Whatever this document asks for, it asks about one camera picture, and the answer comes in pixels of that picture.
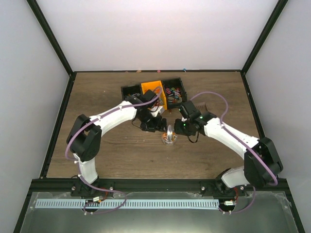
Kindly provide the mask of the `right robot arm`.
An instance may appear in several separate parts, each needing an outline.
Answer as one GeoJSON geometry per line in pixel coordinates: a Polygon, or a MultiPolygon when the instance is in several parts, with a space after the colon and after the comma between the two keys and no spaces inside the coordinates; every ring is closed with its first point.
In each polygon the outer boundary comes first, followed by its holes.
{"type": "Polygon", "coordinates": [[[176,134],[207,136],[227,146],[243,159],[243,166],[228,168],[215,179],[216,191],[220,195],[228,195],[239,185],[263,188],[278,184],[277,176],[283,170],[283,165],[271,139],[244,134],[209,111],[201,113],[192,101],[181,104],[178,110],[182,118],[175,121],[176,134]]]}

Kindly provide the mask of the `white round lid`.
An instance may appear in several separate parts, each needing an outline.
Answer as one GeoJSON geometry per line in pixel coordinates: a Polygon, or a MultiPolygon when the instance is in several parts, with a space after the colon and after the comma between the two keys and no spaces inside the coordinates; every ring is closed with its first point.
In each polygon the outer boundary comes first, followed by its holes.
{"type": "Polygon", "coordinates": [[[168,125],[167,139],[166,140],[167,140],[167,142],[173,142],[174,141],[174,128],[171,124],[168,125]]]}

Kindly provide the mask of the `clear plastic cup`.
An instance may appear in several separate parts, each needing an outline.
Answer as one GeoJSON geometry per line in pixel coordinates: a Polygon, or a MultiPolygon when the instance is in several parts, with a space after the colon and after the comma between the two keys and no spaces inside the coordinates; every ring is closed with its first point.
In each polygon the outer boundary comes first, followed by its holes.
{"type": "Polygon", "coordinates": [[[163,133],[161,140],[166,146],[173,146],[177,141],[177,135],[175,133],[163,133]]]}

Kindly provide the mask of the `orange candy bin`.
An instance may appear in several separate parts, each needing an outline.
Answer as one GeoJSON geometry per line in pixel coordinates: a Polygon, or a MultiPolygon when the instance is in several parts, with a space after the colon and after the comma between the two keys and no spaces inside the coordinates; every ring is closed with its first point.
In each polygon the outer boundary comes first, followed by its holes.
{"type": "Polygon", "coordinates": [[[162,84],[162,81],[145,82],[145,83],[141,83],[140,85],[141,85],[143,94],[148,90],[151,90],[155,92],[156,94],[159,94],[161,91],[161,94],[159,96],[160,106],[164,107],[164,110],[168,109],[167,98],[165,95],[165,88],[162,84]]]}

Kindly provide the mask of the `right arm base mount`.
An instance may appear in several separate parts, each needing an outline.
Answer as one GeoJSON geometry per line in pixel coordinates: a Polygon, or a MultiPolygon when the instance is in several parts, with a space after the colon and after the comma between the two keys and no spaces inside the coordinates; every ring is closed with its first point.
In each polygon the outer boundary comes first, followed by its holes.
{"type": "Polygon", "coordinates": [[[228,187],[221,179],[221,176],[214,179],[200,179],[199,185],[201,188],[201,194],[204,197],[233,197],[236,195],[236,191],[234,189],[238,190],[238,194],[241,192],[239,188],[240,185],[228,187]]]}

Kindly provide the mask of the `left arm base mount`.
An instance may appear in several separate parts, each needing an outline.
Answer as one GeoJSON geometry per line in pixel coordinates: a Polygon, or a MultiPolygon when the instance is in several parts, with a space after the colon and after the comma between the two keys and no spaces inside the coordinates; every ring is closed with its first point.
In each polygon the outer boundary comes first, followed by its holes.
{"type": "Polygon", "coordinates": [[[81,179],[77,175],[73,176],[72,179],[74,179],[70,193],[72,197],[94,198],[97,196],[103,197],[113,196],[112,192],[103,192],[89,187],[83,181],[81,181],[81,179]]]}

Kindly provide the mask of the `black bin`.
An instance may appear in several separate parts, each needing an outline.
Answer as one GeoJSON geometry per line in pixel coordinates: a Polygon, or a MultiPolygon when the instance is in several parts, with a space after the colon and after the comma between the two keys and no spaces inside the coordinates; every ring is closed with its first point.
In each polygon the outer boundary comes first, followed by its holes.
{"type": "Polygon", "coordinates": [[[167,109],[179,107],[188,101],[187,92],[180,77],[161,81],[166,98],[167,109]]]}
{"type": "Polygon", "coordinates": [[[141,89],[140,84],[121,87],[122,100],[125,100],[128,96],[131,96],[134,94],[142,94],[142,89],[141,89]]]}

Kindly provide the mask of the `brown slotted scoop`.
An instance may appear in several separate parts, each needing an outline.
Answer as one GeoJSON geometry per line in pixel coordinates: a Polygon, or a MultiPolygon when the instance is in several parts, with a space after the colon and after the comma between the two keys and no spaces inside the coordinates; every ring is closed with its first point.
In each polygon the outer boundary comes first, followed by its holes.
{"type": "Polygon", "coordinates": [[[207,112],[208,109],[207,109],[207,104],[205,102],[200,102],[200,103],[196,103],[195,104],[195,107],[201,112],[201,113],[204,113],[204,112],[207,112]]]}

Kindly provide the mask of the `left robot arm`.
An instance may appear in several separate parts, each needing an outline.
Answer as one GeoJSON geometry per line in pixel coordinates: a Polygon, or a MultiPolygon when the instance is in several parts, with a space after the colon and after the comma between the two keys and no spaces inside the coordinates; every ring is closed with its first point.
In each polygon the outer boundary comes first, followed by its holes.
{"type": "Polygon", "coordinates": [[[134,119],[140,120],[140,129],[146,132],[164,132],[167,130],[166,119],[161,114],[163,107],[150,110],[162,93],[158,86],[154,91],[145,94],[134,94],[127,97],[116,107],[91,117],[77,117],[67,138],[65,157],[78,164],[78,177],[84,182],[82,190],[88,196],[99,192],[98,173],[96,172],[95,156],[100,150],[101,138],[109,130],[134,119]]]}

